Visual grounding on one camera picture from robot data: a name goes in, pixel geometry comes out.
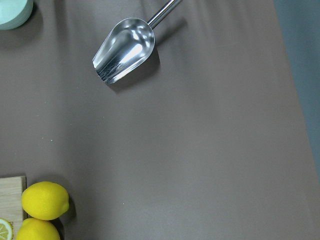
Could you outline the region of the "lemon slice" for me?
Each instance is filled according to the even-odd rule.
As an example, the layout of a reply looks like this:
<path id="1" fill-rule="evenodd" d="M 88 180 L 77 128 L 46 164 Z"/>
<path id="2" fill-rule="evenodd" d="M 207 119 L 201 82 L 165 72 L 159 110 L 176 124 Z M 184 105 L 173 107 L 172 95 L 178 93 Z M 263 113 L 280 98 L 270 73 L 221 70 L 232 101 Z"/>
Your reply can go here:
<path id="1" fill-rule="evenodd" d="M 0 219 L 0 240 L 12 240 L 13 239 L 13 227 L 5 219 Z"/>

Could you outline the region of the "mint green bowl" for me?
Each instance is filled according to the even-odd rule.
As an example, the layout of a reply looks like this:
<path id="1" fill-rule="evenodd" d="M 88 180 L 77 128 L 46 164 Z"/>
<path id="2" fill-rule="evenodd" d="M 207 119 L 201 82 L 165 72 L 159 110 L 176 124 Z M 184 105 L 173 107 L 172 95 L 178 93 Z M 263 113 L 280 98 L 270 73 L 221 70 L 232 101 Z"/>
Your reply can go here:
<path id="1" fill-rule="evenodd" d="M 1 0 L 0 30 L 12 30 L 24 24 L 32 14 L 33 0 Z"/>

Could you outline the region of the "yellow lemon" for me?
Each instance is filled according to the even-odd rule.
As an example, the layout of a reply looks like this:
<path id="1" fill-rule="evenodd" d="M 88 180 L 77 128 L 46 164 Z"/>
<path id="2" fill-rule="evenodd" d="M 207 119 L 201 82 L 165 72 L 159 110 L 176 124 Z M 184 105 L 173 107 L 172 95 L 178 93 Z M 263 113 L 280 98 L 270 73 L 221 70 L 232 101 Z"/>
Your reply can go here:
<path id="1" fill-rule="evenodd" d="M 69 194 L 57 183 L 41 181 L 23 191 L 21 205 L 29 216 L 50 221 L 69 210 Z"/>
<path id="2" fill-rule="evenodd" d="M 27 218 L 18 230 L 16 240 L 60 240 L 56 227 L 49 221 Z"/>

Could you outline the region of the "bamboo cutting board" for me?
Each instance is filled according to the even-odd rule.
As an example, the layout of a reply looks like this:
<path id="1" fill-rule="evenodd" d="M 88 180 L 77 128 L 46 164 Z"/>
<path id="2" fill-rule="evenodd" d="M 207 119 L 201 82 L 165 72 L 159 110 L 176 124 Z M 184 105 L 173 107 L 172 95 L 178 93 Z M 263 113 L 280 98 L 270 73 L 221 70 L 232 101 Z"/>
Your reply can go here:
<path id="1" fill-rule="evenodd" d="M 9 222 L 13 229 L 13 240 L 28 217 L 21 204 L 21 196 L 26 189 L 26 177 L 14 176 L 0 179 L 0 218 Z"/>

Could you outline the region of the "steel scoop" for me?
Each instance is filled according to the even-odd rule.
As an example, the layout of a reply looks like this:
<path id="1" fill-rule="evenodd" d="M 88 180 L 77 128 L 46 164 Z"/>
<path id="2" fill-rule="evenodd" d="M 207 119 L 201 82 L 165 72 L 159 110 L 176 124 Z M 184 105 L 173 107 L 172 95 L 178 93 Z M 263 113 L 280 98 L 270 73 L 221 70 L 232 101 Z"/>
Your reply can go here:
<path id="1" fill-rule="evenodd" d="M 98 77 L 111 85 L 142 65 L 155 48 L 154 28 L 180 3 L 169 0 L 148 21 L 130 17 L 117 23 L 92 59 Z"/>

